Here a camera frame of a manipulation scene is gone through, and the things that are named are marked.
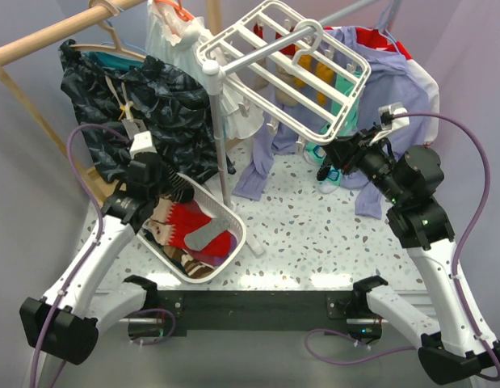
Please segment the white plastic sock hanger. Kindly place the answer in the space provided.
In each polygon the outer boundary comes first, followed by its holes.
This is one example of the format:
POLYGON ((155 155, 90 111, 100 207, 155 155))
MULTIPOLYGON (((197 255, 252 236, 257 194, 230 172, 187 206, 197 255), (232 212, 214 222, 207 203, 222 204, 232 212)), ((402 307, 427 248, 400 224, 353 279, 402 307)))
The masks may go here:
POLYGON ((216 94, 226 84, 268 113, 274 122, 287 125, 306 141, 324 146, 331 143, 342 131, 350 110, 362 95, 372 70, 361 55, 333 38, 324 26, 321 26, 320 37, 310 32, 302 39, 292 39, 292 43, 276 51, 272 44, 278 45, 277 41, 285 38, 285 35, 293 36, 293 30, 298 28, 297 23, 304 19, 307 18, 285 2, 261 2, 236 23, 199 46, 196 56, 208 77, 208 91, 216 94), (344 94, 338 91, 333 84, 301 66, 300 59, 303 56, 311 57, 346 79, 351 84, 350 92, 344 94), (264 70, 256 64, 256 61, 263 57, 274 62, 286 74, 300 79, 313 91, 338 103, 339 111, 330 112, 295 87, 288 85, 278 75, 264 70), (243 69, 261 75, 272 86, 321 118, 329 128, 325 133, 309 129, 275 106, 237 79, 237 72, 243 69))

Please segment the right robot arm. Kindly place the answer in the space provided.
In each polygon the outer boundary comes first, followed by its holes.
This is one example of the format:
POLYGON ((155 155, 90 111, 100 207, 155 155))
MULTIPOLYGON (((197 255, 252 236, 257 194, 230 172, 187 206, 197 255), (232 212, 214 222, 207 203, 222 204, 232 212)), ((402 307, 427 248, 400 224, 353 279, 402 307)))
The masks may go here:
POLYGON ((417 350, 434 383, 480 377, 485 369, 500 365, 500 339, 485 322, 455 261, 455 234, 434 198, 444 178, 440 158, 423 145, 394 158, 388 140, 374 143, 373 136, 372 130, 362 131, 336 138, 323 149, 332 166, 343 173, 363 173, 391 202, 389 227, 418 269, 436 317, 412 306, 381 276, 355 282, 347 309, 391 323, 417 350))

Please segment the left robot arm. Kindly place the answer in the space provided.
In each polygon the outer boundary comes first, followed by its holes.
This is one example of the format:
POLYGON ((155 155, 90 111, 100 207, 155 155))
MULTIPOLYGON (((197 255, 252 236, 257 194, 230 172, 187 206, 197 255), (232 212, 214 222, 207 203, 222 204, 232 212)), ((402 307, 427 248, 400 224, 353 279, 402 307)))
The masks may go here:
POLYGON ((41 352, 80 365, 95 348, 100 334, 121 318, 137 313, 149 317, 158 309, 158 287, 143 276, 123 280, 97 313, 92 298, 115 261, 151 218, 158 202, 170 197, 178 203, 193 200, 189 177, 177 173, 154 153, 136 155, 128 175, 120 180, 103 205, 95 209, 97 223, 65 272, 41 298, 27 298, 19 314, 33 359, 41 352))

